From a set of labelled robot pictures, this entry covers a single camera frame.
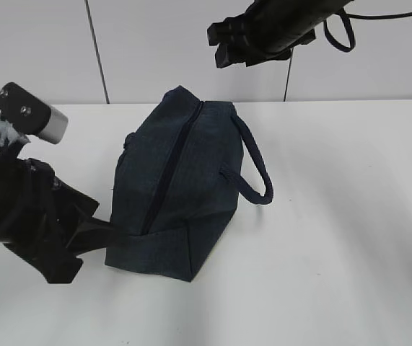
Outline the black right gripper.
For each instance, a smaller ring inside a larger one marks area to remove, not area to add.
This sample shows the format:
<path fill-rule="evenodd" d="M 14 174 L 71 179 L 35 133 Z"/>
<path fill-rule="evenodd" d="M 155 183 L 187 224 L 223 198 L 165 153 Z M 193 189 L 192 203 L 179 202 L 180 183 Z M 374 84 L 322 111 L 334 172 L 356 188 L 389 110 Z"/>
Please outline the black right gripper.
<path fill-rule="evenodd" d="M 310 44 L 316 34 L 297 10 L 287 6 L 251 6 L 236 17 L 211 24 L 207 38 L 209 46 L 217 47 L 216 67 L 226 68 L 287 61 L 293 48 Z"/>

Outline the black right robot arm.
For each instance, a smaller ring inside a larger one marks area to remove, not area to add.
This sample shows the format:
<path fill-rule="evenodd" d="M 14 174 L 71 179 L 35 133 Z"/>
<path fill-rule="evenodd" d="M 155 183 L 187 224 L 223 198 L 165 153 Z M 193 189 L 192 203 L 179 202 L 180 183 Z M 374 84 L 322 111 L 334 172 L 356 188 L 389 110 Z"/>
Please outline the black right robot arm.
<path fill-rule="evenodd" d="M 323 24 L 325 37 L 333 47 L 349 53 L 356 39 L 344 9 L 347 4 L 336 0 L 254 1 L 242 14 L 215 22 L 207 29 L 209 45 L 217 47 L 216 67 L 287 61 L 292 48 L 316 38 L 315 27 L 319 24 Z M 333 14 L 341 18 L 348 45 L 338 42 L 328 29 L 327 18 Z"/>

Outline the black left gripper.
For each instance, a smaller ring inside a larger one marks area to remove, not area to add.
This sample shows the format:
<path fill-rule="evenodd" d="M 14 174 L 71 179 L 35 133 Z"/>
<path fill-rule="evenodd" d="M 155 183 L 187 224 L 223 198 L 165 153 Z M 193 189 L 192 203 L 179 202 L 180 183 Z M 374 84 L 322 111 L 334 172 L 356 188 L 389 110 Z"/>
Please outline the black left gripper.
<path fill-rule="evenodd" d="M 79 255 L 115 243 L 120 229 L 94 217 L 98 206 L 45 162 L 0 157 L 0 244 L 47 283 L 71 283 Z"/>

